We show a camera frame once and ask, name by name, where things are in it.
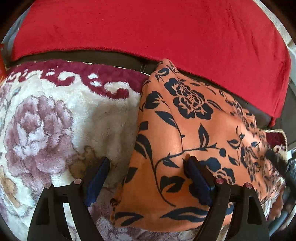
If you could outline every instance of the blue gripper pad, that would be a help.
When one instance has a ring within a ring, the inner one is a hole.
[[[91,167],[83,179],[84,203],[87,207],[96,201],[110,170],[110,160],[102,157],[101,161],[99,166]]]
[[[187,172],[194,183],[200,204],[212,206],[213,200],[210,196],[211,188],[206,180],[203,178],[197,164],[198,163],[195,163],[194,161],[189,159],[187,161]]]

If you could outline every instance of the red blanket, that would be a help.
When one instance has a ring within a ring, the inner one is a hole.
[[[36,0],[12,59],[79,49],[169,58],[275,118],[291,68],[279,32],[252,0]]]

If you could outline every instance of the orange object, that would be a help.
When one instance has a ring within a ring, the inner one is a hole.
[[[4,65],[1,52],[0,52],[0,83],[7,77],[6,67]]]
[[[209,207],[199,202],[184,170],[189,156],[228,184],[251,183],[262,204],[278,195],[281,178],[265,158],[266,134],[231,95],[163,60],[141,96],[134,152],[111,200],[115,226],[156,232],[199,227]],[[224,225],[232,211],[230,204]]]

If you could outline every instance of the orange fabric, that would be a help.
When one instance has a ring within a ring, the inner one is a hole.
[[[253,115],[229,94],[185,77],[163,60],[143,84],[139,132],[129,170],[111,200],[111,221],[158,232],[200,226],[209,209],[184,172],[196,156],[229,184],[253,184],[263,203],[275,195],[278,174]],[[229,205],[224,225],[230,223]]]

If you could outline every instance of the floral blanket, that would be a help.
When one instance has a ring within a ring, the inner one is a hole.
[[[197,231],[154,233],[115,228],[110,199],[128,169],[137,132],[142,84],[148,76],[113,66],[51,60],[9,70],[0,89],[0,213],[27,240],[48,182],[68,185],[101,156],[111,170],[91,216],[105,241],[192,240]],[[73,240],[80,240],[68,204]]]

